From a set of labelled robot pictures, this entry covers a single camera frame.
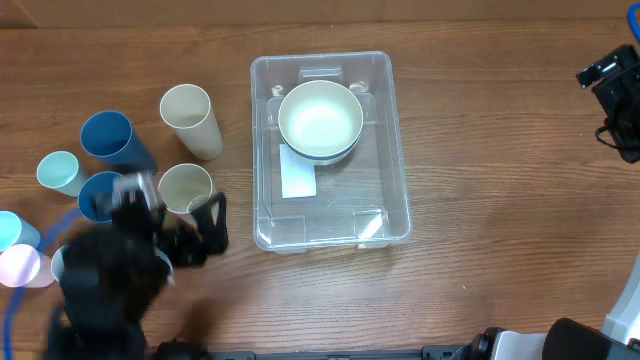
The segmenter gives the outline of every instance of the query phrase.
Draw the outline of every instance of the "white bowl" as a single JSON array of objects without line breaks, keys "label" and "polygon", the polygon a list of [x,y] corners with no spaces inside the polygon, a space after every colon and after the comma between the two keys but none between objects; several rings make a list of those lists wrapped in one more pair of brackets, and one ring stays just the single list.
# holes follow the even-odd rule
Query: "white bowl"
[{"label": "white bowl", "polygon": [[355,147],[364,116],[356,96],[326,80],[298,85],[284,98],[278,126],[294,153],[317,165],[333,164]]}]

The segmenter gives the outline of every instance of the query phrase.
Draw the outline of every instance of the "beige cup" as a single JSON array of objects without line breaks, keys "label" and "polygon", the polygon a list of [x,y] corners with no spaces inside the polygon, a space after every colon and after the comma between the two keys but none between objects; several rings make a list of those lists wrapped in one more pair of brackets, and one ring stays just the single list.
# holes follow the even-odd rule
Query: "beige cup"
[{"label": "beige cup", "polygon": [[222,135],[206,91],[192,84],[171,88],[160,100],[160,116],[185,146],[201,160],[222,152]]},{"label": "beige cup", "polygon": [[158,193],[167,210],[179,215],[189,214],[215,192],[207,170],[195,164],[172,167],[158,184]]}]

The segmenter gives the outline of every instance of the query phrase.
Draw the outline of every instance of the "cup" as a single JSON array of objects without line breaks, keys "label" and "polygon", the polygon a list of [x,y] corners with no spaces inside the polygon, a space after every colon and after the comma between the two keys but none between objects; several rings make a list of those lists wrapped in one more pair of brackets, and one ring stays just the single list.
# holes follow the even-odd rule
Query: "cup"
[{"label": "cup", "polygon": [[8,287],[47,287],[54,279],[51,259],[30,245],[14,245],[0,254],[0,283]]},{"label": "cup", "polygon": [[64,273],[64,259],[62,255],[64,255],[64,245],[56,250],[51,258],[51,276],[53,276],[57,282],[60,282],[62,273]]},{"label": "cup", "polygon": [[0,251],[17,244],[37,247],[40,233],[11,211],[0,211]]},{"label": "cup", "polygon": [[173,285],[176,283],[174,277],[173,277],[173,264],[171,264],[171,260],[169,260],[169,257],[167,256],[167,254],[165,254],[164,252],[160,251],[160,249],[155,249],[155,254],[157,257],[160,258],[160,260],[162,260],[165,264],[167,264],[167,267],[169,268],[169,275],[167,276],[167,283]]},{"label": "cup", "polygon": [[69,196],[78,196],[87,174],[78,159],[68,151],[54,151],[38,164],[36,177],[40,185]]},{"label": "cup", "polygon": [[211,100],[201,87],[182,84],[171,88],[160,100],[160,116],[198,159],[211,160],[222,152]]},{"label": "cup", "polygon": [[216,192],[207,170],[195,164],[180,164],[160,179],[158,193],[167,210],[188,214]]},{"label": "cup", "polygon": [[155,159],[129,119],[117,111],[103,111],[89,118],[82,127],[80,142],[86,152],[118,171],[158,172]]},{"label": "cup", "polygon": [[117,172],[105,171],[93,175],[84,183],[82,190],[80,190],[80,195],[78,195],[78,207],[84,217],[96,223],[108,224],[111,222],[111,214],[98,212],[94,200],[95,196],[101,193],[111,196],[113,182],[120,177],[122,175]]}]

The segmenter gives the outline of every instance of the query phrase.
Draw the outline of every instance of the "wooden table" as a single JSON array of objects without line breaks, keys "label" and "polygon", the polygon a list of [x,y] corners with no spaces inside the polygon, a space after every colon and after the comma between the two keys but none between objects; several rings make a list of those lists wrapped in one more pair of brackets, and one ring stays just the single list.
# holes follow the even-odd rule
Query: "wooden table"
[{"label": "wooden table", "polygon": [[[39,160],[69,150],[103,169],[80,127],[116,109],[161,173],[196,162],[230,199],[229,250],[177,273],[144,321],[153,344],[194,304],[211,310],[211,350],[260,353],[463,343],[564,316],[598,328],[638,254],[640,165],[594,140],[604,113],[574,75],[632,41],[623,19],[2,31],[0,208],[51,226],[74,199],[38,185]],[[382,250],[265,253],[252,236],[249,66],[358,50],[393,62],[413,236]],[[213,99],[225,141],[214,161],[192,157],[158,114],[185,82]],[[10,293],[0,289],[3,308]],[[57,286],[30,292],[15,349],[41,348],[60,299]]]}]

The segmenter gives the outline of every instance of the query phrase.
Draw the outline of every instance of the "plastic bin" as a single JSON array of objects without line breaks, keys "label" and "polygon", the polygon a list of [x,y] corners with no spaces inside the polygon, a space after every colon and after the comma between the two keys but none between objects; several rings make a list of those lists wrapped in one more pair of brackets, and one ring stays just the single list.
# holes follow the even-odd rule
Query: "plastic bin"
[{"label": "plastic bin", "polygon": [[[364,113],[353,151],[316,166],[317,195],[282,197],[278,111],[284,96],[311,80],[348,87]],[[411,211],[391,60],[383,52],[267,56],[251,65],[253,230],[256,244],[277,253],[316,247],[383,247],[407,240]]]}]

